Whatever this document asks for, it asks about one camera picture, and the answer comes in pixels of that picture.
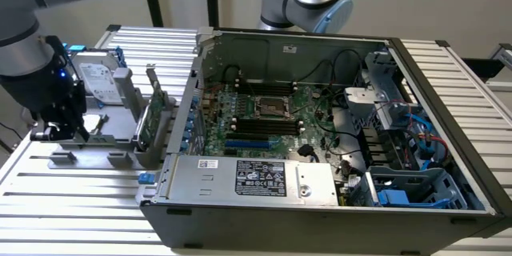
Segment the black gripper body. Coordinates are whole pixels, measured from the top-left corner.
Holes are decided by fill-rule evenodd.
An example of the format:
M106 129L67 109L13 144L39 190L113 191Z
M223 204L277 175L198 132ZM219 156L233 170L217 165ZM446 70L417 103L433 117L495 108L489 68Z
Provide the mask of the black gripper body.
M34 118L62 121L62 111L83 114L85 85L58 37L30 35L1 44L1 86Z

